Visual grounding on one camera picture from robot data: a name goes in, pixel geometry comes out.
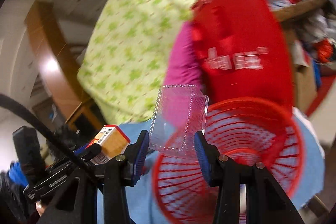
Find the person left hand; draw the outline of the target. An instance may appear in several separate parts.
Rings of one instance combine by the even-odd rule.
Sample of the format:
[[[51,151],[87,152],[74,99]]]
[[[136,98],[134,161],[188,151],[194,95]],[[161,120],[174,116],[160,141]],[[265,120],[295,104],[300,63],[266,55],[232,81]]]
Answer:
[[[43,213],[45,212],[46,208],[47,208],[47,205],[44,204],[43,202],[41,201],[37,201],[35,203],[35,207],[36,207],[36,210],[39,214],[39,216],[41,217],[43,215]]]

